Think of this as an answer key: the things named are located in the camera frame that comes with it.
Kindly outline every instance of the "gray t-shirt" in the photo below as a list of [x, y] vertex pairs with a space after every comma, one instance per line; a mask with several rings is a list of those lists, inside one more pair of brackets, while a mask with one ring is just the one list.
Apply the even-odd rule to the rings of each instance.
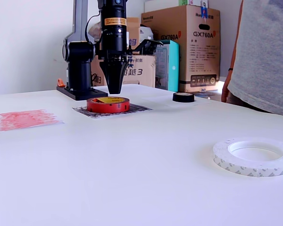
[[283, 0], [244, 0], [229, 90], [283, 115]]

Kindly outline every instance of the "person's arm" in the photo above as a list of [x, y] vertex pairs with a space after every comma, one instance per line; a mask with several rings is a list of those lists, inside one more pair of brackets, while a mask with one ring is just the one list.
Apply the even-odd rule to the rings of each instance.
[[[239, 30], [240, 30], [240, 22], [241, 22], [241, 16], [242, 16], [242, 8], [243, 8], [243, 0], [240, 6], [240, 13], [239, 13], [239, 21], [238, 21], [238, 31], [237, 31], [237, 36], [236, 36], [236, 42], [235, 42], [235, 47], [234, 47], [234, 51], [233, 51], [233, 56], [232, 56], [232, 61], [231, 61], [231, 68], [234, 68], [234, 64], [235, 64], [235, 60], [236, 60], [236, 47], [237, 47], [237, 40], [239, 37]], [[223, 86], [222, 89], [222, 102], [227, 101], [227, 97], [229, 94], [229, 90], [228, 90], [228, 85], [230, 84], [231, 78], [232, 78], [232, 73], [233, 71], [229, 71], [228, 72], [228, 76], [225, 80], [225, 84]]]

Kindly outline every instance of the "white table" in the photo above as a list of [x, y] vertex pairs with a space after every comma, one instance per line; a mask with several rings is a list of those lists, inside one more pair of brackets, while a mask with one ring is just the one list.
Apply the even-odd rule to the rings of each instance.
[[0, 113], [47, 109], [65, 122], [0, 132], [0, 226], [283, 226], [283, 176], [241, 176], [211, 159], [230, 137], [283, 141], [282, 116], [169, 107], [144, 98], [171, 92], [138, 85], [121, 96], [154, 110], [93, 120], [57, 91], [0, 96]]

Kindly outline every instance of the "pink paper sheet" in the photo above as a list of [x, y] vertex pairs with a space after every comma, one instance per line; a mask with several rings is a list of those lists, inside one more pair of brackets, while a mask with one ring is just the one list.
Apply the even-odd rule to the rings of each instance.
[[36, 126], [46, 126], [63, 123], [46, 110], [9, 112], [0, 114], [0, 131], [25, 129]]

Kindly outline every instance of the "patterned paper sheet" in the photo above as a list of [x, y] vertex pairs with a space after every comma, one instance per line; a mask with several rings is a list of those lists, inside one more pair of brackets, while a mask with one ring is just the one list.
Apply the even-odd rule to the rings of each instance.
[[144, 106], [139, 106], [139, 105], [134, 105], [130, 104], [130, 110], [128, 112], [122, 112], [122, 113], [113, 113], [113, 114], [103, 114], [103, 113], [94, 113], [94, 112], [89, 112], [87, 111], [87, 107], [74, 107], [73, 108], [75, 111], [82, 113], [92, 119], [100, 119], [100, 118], [106, 118], [106, 117], [111, 117], [115, 115], [122, 115], [122, 114], [131, 114], [131, 113], [136, 113], [136, 112], [144, 112], [144, 111], [151, 111], [152, 109], [144, 107]]
[[54, 124], [63, 124], [63, 121], [58, 120], [54, 114], [49, 113], [46, 110], [9, 112], [0, 114], [0, 131], [25, 129]]

